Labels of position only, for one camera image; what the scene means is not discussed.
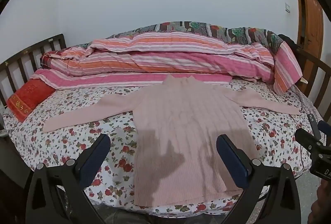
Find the person's right hand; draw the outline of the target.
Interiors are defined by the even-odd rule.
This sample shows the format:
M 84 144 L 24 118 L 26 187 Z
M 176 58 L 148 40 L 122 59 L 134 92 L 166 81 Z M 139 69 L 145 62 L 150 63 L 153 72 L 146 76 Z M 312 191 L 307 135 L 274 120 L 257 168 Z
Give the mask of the person's right hand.
M 317 200 L 311 206 L 307 223 L 330 224 L 330 181 L 321 180 L 317 189 Z

